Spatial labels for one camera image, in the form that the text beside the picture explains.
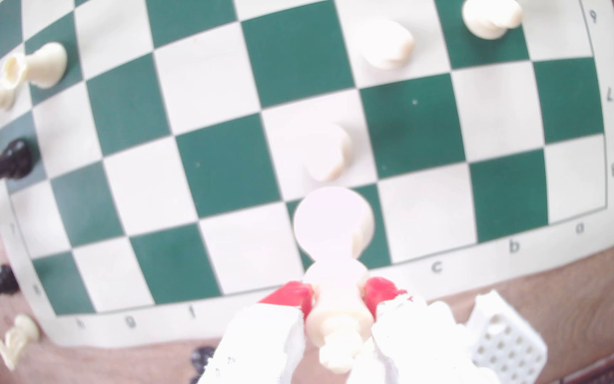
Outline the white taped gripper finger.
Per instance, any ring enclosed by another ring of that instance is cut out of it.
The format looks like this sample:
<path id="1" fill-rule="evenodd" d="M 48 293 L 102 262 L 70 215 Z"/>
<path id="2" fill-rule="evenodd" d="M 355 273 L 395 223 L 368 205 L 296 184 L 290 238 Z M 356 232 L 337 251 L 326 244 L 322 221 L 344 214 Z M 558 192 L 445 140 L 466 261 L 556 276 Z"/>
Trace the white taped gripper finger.
<path id="1" fill-rule="evenodd" d="M 383 277 L 366 281 L 363 301 L 375 321 L 347 383 L 499 383 L 469 357 L 447 305 L 428 305 Z"/>
<path id="2" fill-rule="evenodd" d="M 290 383 L 306 348 L 311 284 L 288 282 L 226 327 L 199 383 Z"/>

